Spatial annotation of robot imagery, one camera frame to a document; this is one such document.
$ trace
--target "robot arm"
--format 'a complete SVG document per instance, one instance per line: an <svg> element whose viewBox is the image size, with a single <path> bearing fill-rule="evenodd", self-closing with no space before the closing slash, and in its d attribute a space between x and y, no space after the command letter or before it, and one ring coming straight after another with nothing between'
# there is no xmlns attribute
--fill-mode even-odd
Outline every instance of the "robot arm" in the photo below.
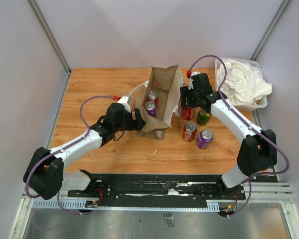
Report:
<svg viewBox="0 0 299 239"><path fill-rule="evenodd" d="M86 131L70 142L50 150L43 147L37 149L24 174L23 181L27 181L30 171L41 159L50 155L36 168L29 181L29 186L39 196L48 200L59 191L86 190L91 182L86 173L69 173L64 170L87 152L102 147L115 139L117 132L141 130L144 127L145 121L142 119L139 109L135 109L135 119L133 119L129 105L130 99L130 96L123 96L117 103L112 103L106 115L90 126L88 134Z"/></svg>
<svg viewBox="0 0 299 239"><path fill-rule="evenodd" d="M277 151L252 131L250 127L266 136L273 143L276 143L275 133L270 129L263 130L237 111L239 116L250 124L250 126L246 126L226 106L220 97L220 93L218 91L213 92L207 74L193 72L189 86L182 87L180 91L183 108L201 107L211 113L229 128L241 144L237 156L237 165L223 174L221 180L219 180L220 191L230 191L255 173L276 165ZM235 108L228 99L226 101L231 108Z"/></svg>

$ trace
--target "wooden tabletop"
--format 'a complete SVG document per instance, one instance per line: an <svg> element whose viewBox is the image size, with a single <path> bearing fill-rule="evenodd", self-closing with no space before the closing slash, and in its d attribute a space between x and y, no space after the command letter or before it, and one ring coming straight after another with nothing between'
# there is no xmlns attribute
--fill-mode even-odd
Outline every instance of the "wooden tabletop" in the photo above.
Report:
<svg viewBox="0 0 299 239"><path fill-rule="evenodd" d="M182 73L187 80L186 70L183 68ZM214 88L214 68L200 68L198 71L208 74ZM135 86L148 80L150 72L150 68L75 68L69 80L51 147L64 144L86 130L79 117L79 108L85 99L94 95L126 95ZM83 109L83 116L88 124L94 124L104 115L111 103L113 101L110 99L88 102ZM249 112L243 114L252 120ZM206 126L198 126L198 133L203 129L210 129L214 133L213 141L205 150L199 149L195 141L187 143L182 140L184 124L185 120L174 116L172 128L167 129L163 141L137 136L135 131L126 131L119 141L111 141L87 153L66 171L85 169L91 173L222 174L236 164L240 145L220 120L212 116Z"/></svg>

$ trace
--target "can lid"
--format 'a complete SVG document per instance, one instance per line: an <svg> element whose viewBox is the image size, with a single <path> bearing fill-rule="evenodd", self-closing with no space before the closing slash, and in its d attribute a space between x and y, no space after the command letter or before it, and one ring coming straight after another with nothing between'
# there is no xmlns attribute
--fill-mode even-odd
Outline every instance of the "can lid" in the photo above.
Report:
<svg viewBox="0 0 299 239"><path fill-rule="evenodd" d="M197 127L195 123L189 122L185 124L185 129L188 130L189 132L194 132L197 129Z"/></svg>
<svg viewBox="0 0 299 239"><path fill-rule="evenodd" d="M212 139L213 138L213 132L208 130L208 129L205 129L201 132L201 136L204 138L204 139Z"/></svg>
<svg viewBox="0 0 299 239"><path fill-rule="evenodd" d="M148 98L150 100L155 100L155 99L157 99L157 97L158 97L158 94L155 91L150 91L148 94Z"/></svg>
<svg viewBox="0 0 299 239"><path fill-rule="evenodd" d="M147 101L144 105L144 108L148 111L155 109L155 103L153 101Z"/></svg>

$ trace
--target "green soda can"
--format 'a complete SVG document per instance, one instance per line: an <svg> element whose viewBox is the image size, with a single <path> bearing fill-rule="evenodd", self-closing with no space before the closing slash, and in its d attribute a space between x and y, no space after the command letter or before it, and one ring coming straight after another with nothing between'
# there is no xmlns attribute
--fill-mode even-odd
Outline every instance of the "green soda can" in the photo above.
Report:
<svg viewBox="0 0 299 239"><path fill-rule="evenodd" d="M201 109L197 115L196 122L198 125L206 125L210 120L211 114L207 113L205 110Z"/></svg>

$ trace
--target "paper bag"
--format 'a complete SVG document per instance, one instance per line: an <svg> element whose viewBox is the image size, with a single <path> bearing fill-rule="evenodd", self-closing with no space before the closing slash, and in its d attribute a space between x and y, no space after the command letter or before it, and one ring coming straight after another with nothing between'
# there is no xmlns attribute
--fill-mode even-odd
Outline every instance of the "paper bag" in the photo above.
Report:
<svg viewBox="0 0 299 239"><path fill-rule="evenodd" d="M138 133L140 136L164 139L164 131L171 127L171 118L178 110L180 100L179 88L184 85L179 65L167 68L152 67L149 82L136 98L136 108L140 109L146 125ZM150 91L158 93L156 118L149 116L144 108Z"/></svg>

